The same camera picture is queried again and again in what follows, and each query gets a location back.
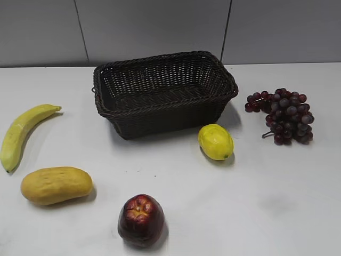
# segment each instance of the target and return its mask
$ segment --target lemon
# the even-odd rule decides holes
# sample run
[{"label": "lemon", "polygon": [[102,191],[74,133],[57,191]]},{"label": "lemon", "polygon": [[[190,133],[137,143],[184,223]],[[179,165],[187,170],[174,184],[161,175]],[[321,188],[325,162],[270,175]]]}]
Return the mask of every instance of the lemon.
[{"label": "lemon", "polygon": [[209,124],[201,128],[198,140],[202,150],[213,160],[225,160],[234,150],[230,133],[218,124]]}]

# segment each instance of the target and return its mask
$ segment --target wall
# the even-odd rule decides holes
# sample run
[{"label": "wall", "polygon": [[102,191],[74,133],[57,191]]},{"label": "wall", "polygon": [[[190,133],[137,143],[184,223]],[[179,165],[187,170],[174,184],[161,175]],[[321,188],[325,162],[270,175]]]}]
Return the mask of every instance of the wall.
[{"label": "wall", "polygon": [[0,0],[0,67],[96,66],[192,50],[220,57],[223,49],[226,64],[341,61],[340,0],[233,0],[224,44],[229,5]]},{"label": "wall", "polygon": [[341,61],[340,0],[234,0],[224,63]]},{"label": "wall", "polygon": [[72,0],[0,0],[0,67],[83,65]]}]

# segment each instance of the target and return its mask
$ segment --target table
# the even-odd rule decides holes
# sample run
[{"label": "table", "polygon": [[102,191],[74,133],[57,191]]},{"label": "table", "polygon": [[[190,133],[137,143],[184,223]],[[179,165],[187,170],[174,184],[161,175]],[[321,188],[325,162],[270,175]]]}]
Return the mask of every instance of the table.
[{"label": "table", "polygon": [[[239,85],[219,124],[234,137],[234,156],[213,162],[199,149],[199,128],[135,141],[121,139],[94,103],[94,67],[0,69],[0,138],[22,112],[61,105],[62,116],[30,136],[20,167],[0,170],[0,255],[341,254],[341,63],[226,67]],[[276,146],[264,113],[246,113],[246,97],[286,87],[305,93],[315,116],[310,145]],[[20,192],[25,175],[74,166],[96,193],[50,207]],[[146,193],[163,206],[168,232],[137,251],[117,232],[130,197]]]}]

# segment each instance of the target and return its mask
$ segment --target dark brown wicker basket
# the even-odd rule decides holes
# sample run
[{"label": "dark brown wicker basket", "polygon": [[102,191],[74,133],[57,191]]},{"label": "dark brown wicker basket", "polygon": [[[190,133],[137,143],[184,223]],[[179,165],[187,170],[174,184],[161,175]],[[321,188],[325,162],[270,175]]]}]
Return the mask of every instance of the dark brown wicker basket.
[{"label": "dark brown wicker basket", "polygon": [[215,123],[238,87],[215,56],[198,51],[99,66],[93,92],[98,113],[128,140]]}]

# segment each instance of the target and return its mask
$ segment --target apple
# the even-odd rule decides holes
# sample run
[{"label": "apple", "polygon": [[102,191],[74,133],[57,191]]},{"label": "apple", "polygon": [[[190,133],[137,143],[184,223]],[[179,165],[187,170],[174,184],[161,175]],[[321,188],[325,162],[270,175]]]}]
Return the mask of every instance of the apple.
[{"label": "apple", "polygon": [[140,194],[123,206],[118,220],[118,234],[137,247],[150,247],[161,236],[165,215],[161,205],[151,196]]}]

